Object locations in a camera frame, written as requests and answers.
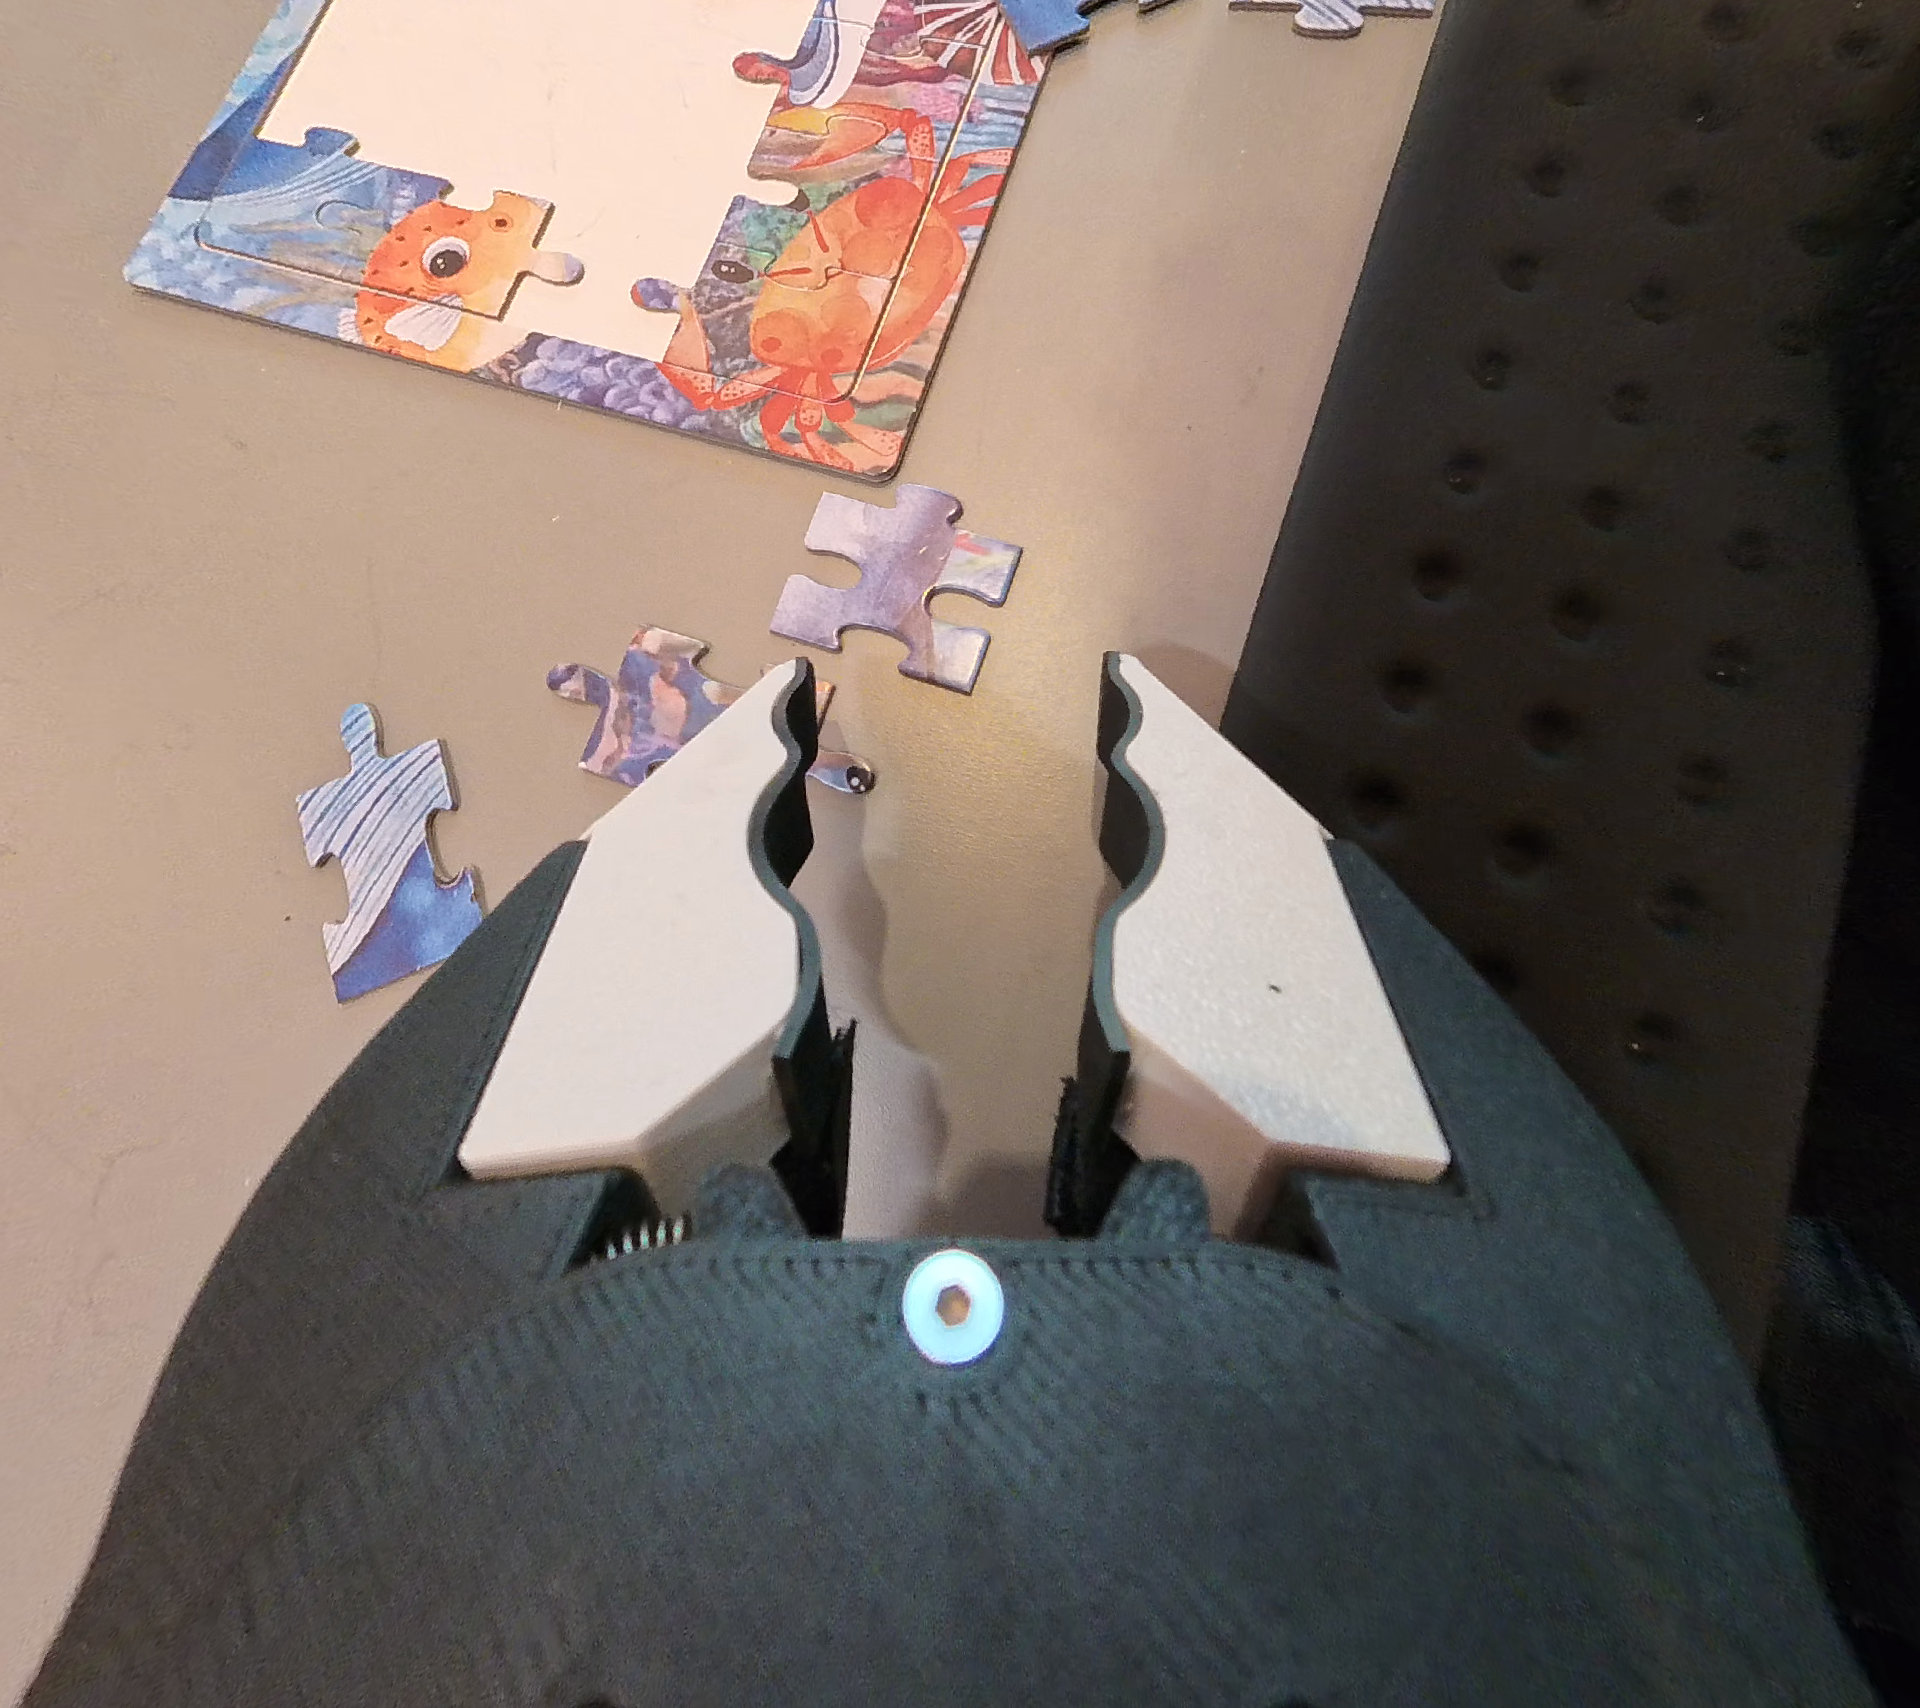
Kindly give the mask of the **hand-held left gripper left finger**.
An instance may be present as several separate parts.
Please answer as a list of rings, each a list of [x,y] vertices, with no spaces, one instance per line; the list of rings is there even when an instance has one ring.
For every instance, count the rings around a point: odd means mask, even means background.
[[[850,1041],[792,881],[811,852],[814,675],[787,660],[592,826],[459,1148],[471,1179],[626,1167],[689,1211],[767,1162],[841,1230]]]

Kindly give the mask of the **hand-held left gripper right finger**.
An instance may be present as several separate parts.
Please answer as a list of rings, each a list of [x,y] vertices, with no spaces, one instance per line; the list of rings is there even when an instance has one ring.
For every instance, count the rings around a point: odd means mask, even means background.
[[[1331,835],[1138,657],[1108,653],[1092,948],[1044,1219],[1090,1236],[1138,1160],[1184,1160],[1253,1240],[1284,1177],[1439,1179],[1450,1153]]]

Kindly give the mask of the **blue textured puzzle piece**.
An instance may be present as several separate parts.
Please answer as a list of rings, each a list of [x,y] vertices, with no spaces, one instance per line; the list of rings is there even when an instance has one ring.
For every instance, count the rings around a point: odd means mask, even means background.
[[[301,848],[312,867],[334,857],[348,916],[323,926],[337,1000],[353,1000],[438,966],[479,926],[478,876],[441,881],[430,816],[452,809],[438,741],[397,756],[379,749],[379,722],[353,705],[340,722],[348,776],[300,794]]]

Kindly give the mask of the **blue purple puzzle piece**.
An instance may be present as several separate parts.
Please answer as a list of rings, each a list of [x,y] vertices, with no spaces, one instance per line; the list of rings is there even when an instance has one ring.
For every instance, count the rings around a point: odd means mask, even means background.
[[[936,593],[966,593],[1001,606],[1021,565],[1021,546],[957,527],[962,505],[946,491],[903,482],[891,508],[826,494],[809,521],[806,547],[857,563],[850,589],[791,575],[770,617],[774,637],[837,649],[844,627],[906,641],[900,672],[970,693],[991,637],[948,626],[927,608]]]

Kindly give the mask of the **ocean jigsaw puzzle board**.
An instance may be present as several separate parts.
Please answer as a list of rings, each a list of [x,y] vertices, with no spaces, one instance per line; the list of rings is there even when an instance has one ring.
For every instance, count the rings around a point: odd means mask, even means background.
[[[127,279],[340,339],[405,213],[515,191],[585,273],[456,375],[885,480],[1043,70],[996,0],[282,0]]]

